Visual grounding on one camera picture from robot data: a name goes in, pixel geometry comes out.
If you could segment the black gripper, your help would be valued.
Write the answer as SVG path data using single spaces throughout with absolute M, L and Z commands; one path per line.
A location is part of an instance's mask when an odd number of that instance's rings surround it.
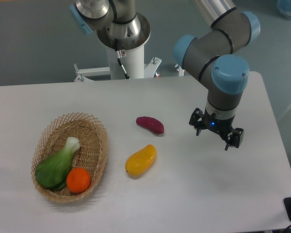
M 243 141 L 244 129 L 232 128 L 232 122 L 235 115 L 228 119 L 218 119 L 216 114 L 209 114 L 207 111 L 202 112 L 196 108 L 191 114 L 189 125 L 196 130 L 196 136 L 199 136 L 202 130 L 209 130 L 216 133 L 226 142 L 225 150 L 230 147 L 239 148 Z

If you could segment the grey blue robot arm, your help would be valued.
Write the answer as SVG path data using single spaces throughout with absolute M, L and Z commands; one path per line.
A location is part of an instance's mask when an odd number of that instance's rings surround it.
M 209 130 L 238 148 L 244 130 L 233 128 L 235 111 L 248 82 L 249 65 L 234 52 L 254 41 L 260 32 L 258 18 L 240 12 L 230 0 L 197 0 L 197 8 L 211 32 L 197 38 L 182 36 L 173 58 L 207 90 L 205 110 L 195 109 L 189 124 L 197 133 Z M 77 0 L 69 10 L 85 33 L 96 32 L 108 52 L 111 78 L 139 79 L 146 76 L 144 45 L 151 28 L 136 10 L 133 0 Z

